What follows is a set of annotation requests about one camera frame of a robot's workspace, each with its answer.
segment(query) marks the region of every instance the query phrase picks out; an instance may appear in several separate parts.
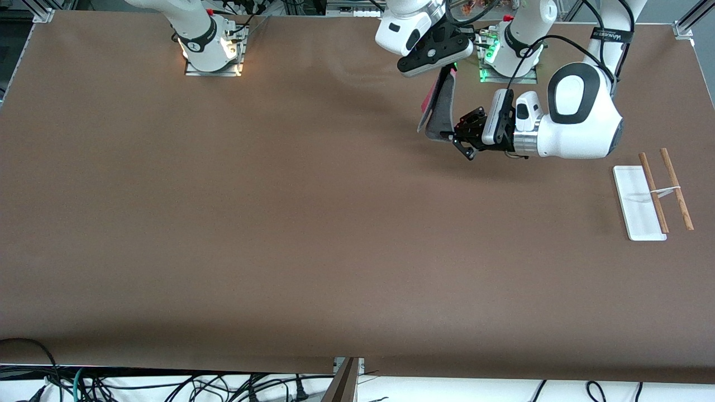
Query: metal frame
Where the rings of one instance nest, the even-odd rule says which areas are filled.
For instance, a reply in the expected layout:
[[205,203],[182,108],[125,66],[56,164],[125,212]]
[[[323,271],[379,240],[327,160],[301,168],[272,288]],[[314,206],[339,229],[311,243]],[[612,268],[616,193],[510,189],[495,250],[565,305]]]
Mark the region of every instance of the metal frame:
[[320,402],[354,402],[360,369],[360,358],[345,358]]
[[34,15],[32,22],[35,24],[43,24],[52,20],[54,9],[46,2],[40,0],[22,0],[22,2],[25,3],[27,9]]
[[567,7],[565,0],[559,0],[558,9],[561,10],[561,12],[559,13],[559,15],[561,16],[561,21],[573,22],[573,19],[576,18],[576,15],[581,10],[581,7],[583,7],[582,1],[575,1],[571,7]]
[[700,22],[713,8],[715,8],[715,0],[698,1],[690,11],[673,24],[675,37],[683,40],[691,39],[693,37],[693,26]]
[[5,93],[3,94],[2,98],[0,98],[0,109],[2,108],[4,102],[5,102],[5,97],[7,97],[7,93],[10,92],[10,87],[12,87],[12,82],[15,80],[15,74],[17,74],[17,69],[20,67],[20,62],[22,62],[22,58],[25,56],[25,50],[27,50],[27,45],[30,43],[30,38],[32,38],[32,33],[35,31],[35,24],[32,24],[32,27],[30,28],[30,32],[27,34],[27,39],[25,39],[25,45],[22,47],[22,51],[20,52],[20,57],[17,59],[17,63],[15,64],[15,69],[12,70],[12,75],[10,76],[10,80],[7,82],[7,88],[5,88]]

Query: green cable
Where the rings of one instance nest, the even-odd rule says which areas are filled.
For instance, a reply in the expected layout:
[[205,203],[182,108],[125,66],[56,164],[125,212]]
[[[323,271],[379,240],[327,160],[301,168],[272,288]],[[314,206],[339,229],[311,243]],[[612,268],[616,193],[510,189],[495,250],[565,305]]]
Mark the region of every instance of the green cable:
[[82,374],[84,367],[77,370],[77,374],[74,375],[74,381],[72,381],[72,396],[74,397],[74,402],[79,402],[79,395],[77,395],[77,388],[79,387],[79,376]]

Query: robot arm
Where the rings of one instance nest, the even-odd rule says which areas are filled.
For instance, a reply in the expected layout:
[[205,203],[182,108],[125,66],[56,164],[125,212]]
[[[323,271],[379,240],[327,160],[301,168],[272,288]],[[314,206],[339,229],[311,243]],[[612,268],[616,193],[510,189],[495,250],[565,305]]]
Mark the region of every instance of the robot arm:
[[[646,1],[626,1],[634,20]],[[610,74],[590,57],[584,57],[581,63],[561,67],[549,82],[549,113],[542,117],[539,114],[543,110],[536,94],[521,95],[516,101],[517,127],[513,135],[516,154],[596,159],[609,155],[618,145],[623,117],[613,104],[614,83],[610,77],[615,76],[623,56],[624,43],[618,41],[617,36],[626,35],[624,31],[631,30],[631,22],[626,8],[617,0],[601,2],[601,18],[606,30],[591,40],[588,50],[599,57],[603,46],[603,63]],[[534,104],[538,105],[538,110],[533,108]]]
[[[647,0],[624,2],[630,6],[635,20]],[[549,3],[551,0],[541,0],[540,13],[523,14],[531,15],[532,19],[535,18],[533,14],[540,14],[536,19],[536,26],[542,29],[532,29],[529,36],[545,33],[543,27],[547,24],[544,21],[548,22],[548,19],[544,16],[550,12]],[[518,19],[519,12],[512,24],[526,24],[525,19]],[[474,159],[476,152],[483,150],[504,151],[512,156],[557,156],[565,159],[596,159],[610,154],[618,144],[623,129],[623,118],[613,104],[612,77],[623,56],[626,42],[623,36],[630,36],[631,20],[619,0],[603,0],[601,17],[605,29],[594,31],[589,52],[599,59],[603,43],[603,63],[608,71],[602,69],[599,63],[589,56],[582,62],[561,67],[551,77],[548,85],[548,114],[542,108],[535,92],[526,92],[519,96],[514,107],[513,91],[500,89],[494,96],[488,114],[483,108],[479,108],[465,115],[452,132],[440,132],[439,135],[428,132],[428,137],[451,141],[469,160]],[[509,30],[508,24],[501,24],[499,38],[509,36],[510,34],[506,33]],[[516,36],[516,30],[511,27],[511,36]],[[519,29],[519,32],[523,37],[527,30]],[[533,43],[540,37],[529,40]],[[521,60],[525,54],[523,39],[518,42],[521,44],[516,43],[514,46],[514,41],[505,40],[500,46],[499,54],[490,62],[495,68],[511,66],[511,72],[503,73],[507,77],[512,74],[516,77],[524,75],[536,63],[527,57],[523,64],[528,68],[519,68],[519,71],[514,72],[517,69],[514,63],[515,55],[519,54],[517,60]]]
[[236,23],[209,15],[201,0],[125,0],[132,6],[154,9],[169,20],[179,36],[186,59],[196,69],[214,72],[237,56]]
[[474,36],[449,21],[448,2],[387,0],[375,41],[402,56],[398,70],[403,76],[414,77],[472,54]]

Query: black strap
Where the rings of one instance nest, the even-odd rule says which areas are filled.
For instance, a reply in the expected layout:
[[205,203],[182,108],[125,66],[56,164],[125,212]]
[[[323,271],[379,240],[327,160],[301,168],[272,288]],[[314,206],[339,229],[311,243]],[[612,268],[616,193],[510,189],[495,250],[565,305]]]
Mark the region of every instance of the black strap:
[[206,31],[205,34],[202,36],[199,36],[197,38],[193,39],[188,39],[184,38],[183,36],[179,35],[179,40],[181,43],[184,44],[184,46],[189,49],[191,52],[194,53],[201,53],[204,51],[204,47],[209,44],[214,38],[216,37],[216,21],[213,18],[209,18],[211,20],[211,26],[209,27],[209,30]]
[[516,53],[516,56],[519,58],[524,57],[524,55],[526,55],[526,49],[531,46],[514,37],[511,33],[511,24],[507,25],[506,29],[504,29],[504,39],[506,39],[506,44],[514,49],[514,53]]
[[591,39],[600,39],[604,42],[631,43],[633,41],[633,32],[596,27],[593,28]]

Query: white tray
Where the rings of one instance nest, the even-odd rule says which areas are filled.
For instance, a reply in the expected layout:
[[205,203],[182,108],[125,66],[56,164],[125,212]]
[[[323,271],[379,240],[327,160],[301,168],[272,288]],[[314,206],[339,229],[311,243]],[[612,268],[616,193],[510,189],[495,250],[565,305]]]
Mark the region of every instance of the white tray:
[[626,221],[628,238],[634,242],[664,241],[668,238],[661,232],[656,208],[642,166],[615,166],[618,198],[621,201],[623,218]]

